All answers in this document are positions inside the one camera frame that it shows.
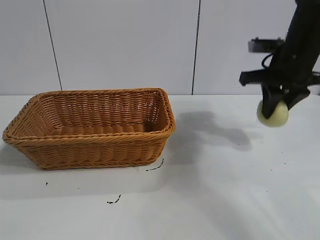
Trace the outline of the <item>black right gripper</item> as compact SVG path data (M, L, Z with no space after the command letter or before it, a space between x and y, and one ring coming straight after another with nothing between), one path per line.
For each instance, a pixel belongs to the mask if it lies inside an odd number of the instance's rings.
M320 55L319 26L290 26L285 39L256 37L248 42L248 49L268 54L261 61L262 69L243 71L239 77L242 86L261 84L266 119L283 99L290 110L310 95L309 86L320 83L313 72Z

